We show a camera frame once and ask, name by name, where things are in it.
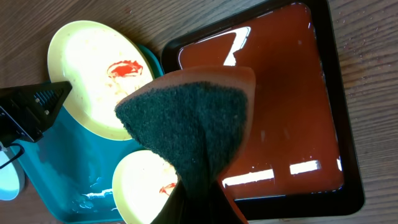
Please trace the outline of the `green and orange sponge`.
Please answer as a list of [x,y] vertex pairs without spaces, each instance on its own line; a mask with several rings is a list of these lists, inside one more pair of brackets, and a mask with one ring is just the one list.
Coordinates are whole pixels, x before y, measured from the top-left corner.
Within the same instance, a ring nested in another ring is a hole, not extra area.
[[115,113],[134,140],[174,166],[188,197],[201,199],[249,136],[255,85],[248,67],[186,68],[125,97]]

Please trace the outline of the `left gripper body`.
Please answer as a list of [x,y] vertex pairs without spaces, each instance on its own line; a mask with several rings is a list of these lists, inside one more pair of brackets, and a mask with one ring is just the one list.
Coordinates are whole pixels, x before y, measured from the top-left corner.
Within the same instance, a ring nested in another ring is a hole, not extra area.
[[1,142],[4,147],[8,147],[17,139],[31,141],[31,137],[20,121],[1,107]]

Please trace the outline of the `light blue plate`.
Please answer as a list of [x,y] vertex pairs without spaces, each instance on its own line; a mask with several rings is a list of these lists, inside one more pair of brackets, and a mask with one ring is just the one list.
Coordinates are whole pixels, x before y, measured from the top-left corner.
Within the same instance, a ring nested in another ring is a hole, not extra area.
[[25,172],[19,163],[23,153],[17,143],[1,149],[1,201],[14,200],[25,187]]

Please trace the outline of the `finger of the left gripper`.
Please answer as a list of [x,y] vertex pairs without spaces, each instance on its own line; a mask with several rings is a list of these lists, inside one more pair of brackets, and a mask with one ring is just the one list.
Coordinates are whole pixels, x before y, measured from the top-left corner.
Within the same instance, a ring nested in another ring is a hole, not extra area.
[[1,107],[20,121],[31,137],[28,142],[37,142],[54,124],[71,90],[68,81],[2,88]]

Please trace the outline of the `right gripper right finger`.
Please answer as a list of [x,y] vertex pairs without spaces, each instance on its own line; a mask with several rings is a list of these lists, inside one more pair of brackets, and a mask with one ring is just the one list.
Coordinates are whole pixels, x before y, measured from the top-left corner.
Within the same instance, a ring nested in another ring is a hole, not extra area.
[[219,182],[214,181],[210,185],[208,201],[210,223],[248,224],[234,200],[225,194]]

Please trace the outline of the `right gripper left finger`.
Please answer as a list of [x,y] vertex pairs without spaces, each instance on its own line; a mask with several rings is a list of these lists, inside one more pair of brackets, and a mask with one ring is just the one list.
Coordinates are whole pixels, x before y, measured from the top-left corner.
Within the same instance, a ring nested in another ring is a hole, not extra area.
[[192,224],[195,201],[188,197],[182,181],[178,181],[165,205],[151,224]]

